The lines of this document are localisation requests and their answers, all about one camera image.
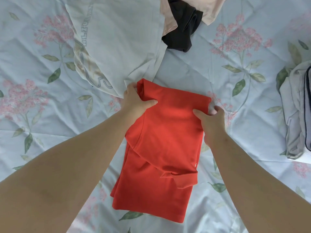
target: person's right arm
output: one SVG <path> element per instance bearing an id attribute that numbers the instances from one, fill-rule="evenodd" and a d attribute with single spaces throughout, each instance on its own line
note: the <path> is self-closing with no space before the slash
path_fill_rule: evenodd
<path id="1" fill-rule="evenodd" d="M 224 111 L 201 120 L 229 195 L 249 233 L 311 232 L 311 205 L 264 170 L 225 132 Z"/>

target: bed sheet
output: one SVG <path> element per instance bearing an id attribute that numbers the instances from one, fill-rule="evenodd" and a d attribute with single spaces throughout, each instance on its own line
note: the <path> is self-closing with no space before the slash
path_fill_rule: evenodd
<path id="1" fill-rule="evenodd" d="M 0 180 L 120 109 L 118 98 L 75 71 L 66 1 L 0 0 Z M 310 8 L 309 0 L 227 0 L 214 23 L 201 23 L 189 52 L 166 51 L 154 79 L 210 96 L 226 111 L 229 135 L 309 202 L 311 165 L 286 159 L 278 89 L 297 64 L 311 60 Z M 206 145 L 184 223 L 114 210 L 109 194 L 125 146 L 68 233 L 247 232 Z"/>

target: beige garment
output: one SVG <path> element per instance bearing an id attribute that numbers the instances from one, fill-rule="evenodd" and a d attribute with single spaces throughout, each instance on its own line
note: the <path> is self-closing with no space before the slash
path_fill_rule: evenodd
<path id="1" fill-rule="evenodd" d="M 216 19 L 225 0 L 183 0 L 199 11 L 203 11 L 202 21 L 210 25 Z"/>
<path id="2" fill-rule="evenodd" d="M 174 19 L 168 0 L 160 0 L 160 13 L 165 17 L 163 37 L 177 28 L 177 22 Z"/>

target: red shirt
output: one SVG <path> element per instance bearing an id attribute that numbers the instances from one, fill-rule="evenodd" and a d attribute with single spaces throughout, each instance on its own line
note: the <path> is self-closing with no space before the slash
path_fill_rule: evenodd
<path id="1" fill-rule="evenodd" d="M 145 79 L 137 83 L 147 109 L 126 133 L 127 146 L 119 179 L 111 192 L 112 207 L 182 223 L 197 184 L 203 129 L 193 109 L 208 113 L 211 98 L 161 87 Z"/>

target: hand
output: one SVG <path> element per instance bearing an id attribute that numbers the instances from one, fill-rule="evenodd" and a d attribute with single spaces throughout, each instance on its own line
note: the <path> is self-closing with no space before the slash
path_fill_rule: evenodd
<path id="1" fill-rule="evenodd" d="M 158 103 L 157 100 L 142 101 L 137 94 L 137 83 L 129 84 L 123 95 L 124 99 L 121 101 L 120 112 L 126 114 L 131 124 L 134 124 L 146 109 Z"/>
<path id="2" fill-rule="evenodd" d="M 226 134 L 225 112 L 219 106 L 215 106 L 215 110 L 217 113 L 211 116 L 200 110 L 193 110 L 194 115 L 201 120 L 202 128 L 205 133 L 204 142 L 208 146 L 211 146 L 220 135 Z"/>

